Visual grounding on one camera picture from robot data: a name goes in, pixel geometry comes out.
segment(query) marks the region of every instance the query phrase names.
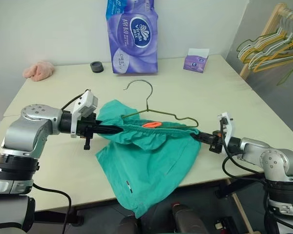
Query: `metal hanger hook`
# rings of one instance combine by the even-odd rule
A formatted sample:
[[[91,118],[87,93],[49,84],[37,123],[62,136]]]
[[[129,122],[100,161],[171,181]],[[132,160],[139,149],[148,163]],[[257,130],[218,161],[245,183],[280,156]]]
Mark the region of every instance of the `metal hanger hook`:
[[[133,82],[136,82],[136,81],[143,81],[143,82],[149,84],[149,86],[151,87],[151,93],[150,93],[149,96],[147,96],[147,98],[146,98],[146,109],[148,110],[148,102],[147,102],[147,101],[148,101],[149,97],[153,94],[153,86],[151,85],[150,82],[146,81],[145,79],[134,79],[134,80],[132,80],[132,81],[127,85],[127,87],[124,88],[123,90],[127,90],[127,89],[129,88],[129,86],[130,86]]]

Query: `wire hanger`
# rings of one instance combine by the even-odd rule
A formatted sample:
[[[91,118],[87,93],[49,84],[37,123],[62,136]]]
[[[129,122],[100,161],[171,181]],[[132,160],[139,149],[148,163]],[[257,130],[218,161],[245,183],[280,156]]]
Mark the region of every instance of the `wire hanger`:
[[[136,82],[136,81],[142,81],[142,82],[145,82],[147,84],[149,84],[149,86],[151,87],[151,93],[149,94],[149,96],[146,98],[146,109],[145,110],[142,110],[142,111],[138,111],[136,113],[132,113],[132,114],[129,114],[129,115],[125,115],[125,116],[122,116],[122,118],[127,118],[129,116],[133,116],[133,115],[137,115],[137,114],[140,114],[142,112],[147,112],[147,111],[150,111],[150,112],[155,112],[155,113],[159,113],[159,114],[163,114],[163,115],[169,115],[169,116],[174,116],[176,120],[184,120],[184,119],[191,119],[192,121],[195,122],[195,125],[194,126],[188,126],[188,125],[182,125],[182,126],[175,126],[175,127],[166,127],[166,128],[196,128],[199,126],[199,122],[194,119],[194,118],[191,118],[191,117],[185,117],[185,118],[178,118],[175,114],[172,114],[172,113],[168,113],[168,112],[163,112],[163,111],[156,111],[156,110],[151,110],[149,109],[148,107],[148,99],[150,98],[150,96],[153,94],[153,86],[150,82],[144,80],[144,79],[135,79],[133,81],[131,81],[126,88],[124,88],[124,90],[127,90],[129,88],[129,86],[133,83],[133,82]]]

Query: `floor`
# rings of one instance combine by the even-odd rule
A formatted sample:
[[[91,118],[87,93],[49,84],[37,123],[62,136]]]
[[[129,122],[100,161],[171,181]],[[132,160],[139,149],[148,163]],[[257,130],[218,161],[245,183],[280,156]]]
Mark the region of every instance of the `floor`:
[[[239,211],[231,197],[217,199],[214,192],[217,187],[210,185],[178,188],[165,200],[149,209],[142,216],[141,223],[144,234],[173,233],[170,206],[180,202],[194,209],[210,234],[220,234],[214,228],[216,220],[224,216],[232,216],[239,233],[247,233]],[[265,234],[263,226],[264,209],[262,208],[263,190],[261,185],[251,185],[239,191],[238,196],[254,230]],[[104,205],[79,211],[84,216],[81,227],[66,227],[66,234],[115,234],[116,228],[123,217],[132,214],[118,203]],[[60,234],[62,225],[34,224],[30,234]]]

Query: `orange clip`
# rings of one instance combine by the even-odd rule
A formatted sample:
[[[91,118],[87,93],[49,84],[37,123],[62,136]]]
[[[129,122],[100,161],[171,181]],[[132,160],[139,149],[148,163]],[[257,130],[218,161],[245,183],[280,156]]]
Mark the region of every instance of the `orange clip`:
[[[159,127],[161,125],[162,125],[161,122],[151,122],[151,123],[146,123],[146,124],[142,125],[142,127],[144,127],[144,128],[156,128],[156,127]]]

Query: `tissue package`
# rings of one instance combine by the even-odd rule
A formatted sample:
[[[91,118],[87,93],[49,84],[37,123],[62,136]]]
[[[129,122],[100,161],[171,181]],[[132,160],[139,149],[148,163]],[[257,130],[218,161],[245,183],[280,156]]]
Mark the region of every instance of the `tissue package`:
[[[114,73],[157,72],[154,0],[108,0],[109,46]]]

